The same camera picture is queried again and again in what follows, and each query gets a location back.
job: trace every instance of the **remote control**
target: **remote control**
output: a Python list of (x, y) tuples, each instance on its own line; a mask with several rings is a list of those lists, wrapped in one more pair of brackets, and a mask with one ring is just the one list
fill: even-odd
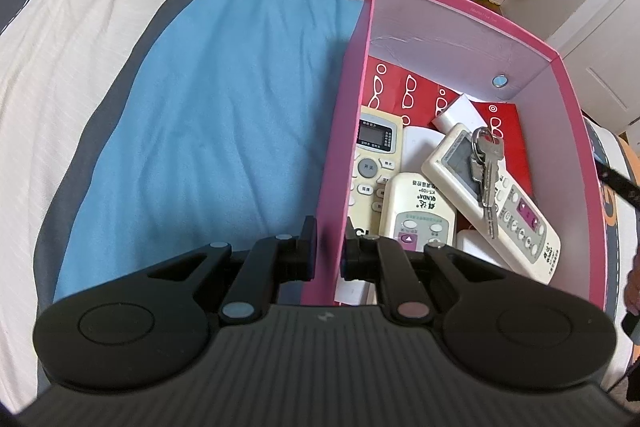
[(422, 251), (429, 243), (452, 247), (455, 231), (455, 208), (422, 174), (401, 172), (386, 184), (380, 235)]
[(482, 234), (514, 272), (547, 284), (558, 265), (560, 238), (506, 169), (495, 187), (497, 236), (484, 220), (481, 187), (471, 176), (471, 132), (456, 124), (422, 164), (422, 172)]
[(362, 106), (349, 197), (356, 234), (378, 233), (385, 185), (400, 171), (401, 153), (402, 118)]

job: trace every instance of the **blue stripe on bedding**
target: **blue stripe on bedding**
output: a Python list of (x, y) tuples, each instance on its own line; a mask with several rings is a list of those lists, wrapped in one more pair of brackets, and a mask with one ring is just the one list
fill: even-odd
[(318, 202), (362, 1), (193, 0), (143, 61), (54, 299), (211, 241), (298, 233)]

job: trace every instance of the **beige remote control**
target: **beige remote control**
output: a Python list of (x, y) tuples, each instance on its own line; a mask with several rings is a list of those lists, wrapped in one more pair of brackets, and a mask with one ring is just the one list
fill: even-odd
[(401, 153), (402, 118), (362, 106), (349, 196), (356, 234), (379, 233), (385, 185), (400, 171)]

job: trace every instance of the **pink box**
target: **pink box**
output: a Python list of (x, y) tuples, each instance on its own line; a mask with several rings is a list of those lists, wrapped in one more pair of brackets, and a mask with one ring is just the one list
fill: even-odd
[[(316, 211), (315, 279), (302, 303), (331, 305), (346, 223), (367, 56), (487, 102), (513, 102), (536, 203), (559, 233), (551, 285), (604, 306), (606, 244), (600, 188), (574, 89), (558, 53), (469, 0), (365, 0), (344, 55)], [(509, 79), (498, 89), (492, 80)]]

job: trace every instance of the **ribbed black surface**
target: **ribbed black surface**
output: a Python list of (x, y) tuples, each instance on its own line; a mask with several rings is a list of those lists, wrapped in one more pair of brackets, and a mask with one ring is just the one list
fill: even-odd
[(273, 306), (254, 325), (223, 329), (172, 381), (119, 396), (53, 387), (20, 419), (34, 427), (589, 427), (630, 416), (595, 386), (525, 395), (482, 383), (428, 330), (393, 325), (377, 307)]

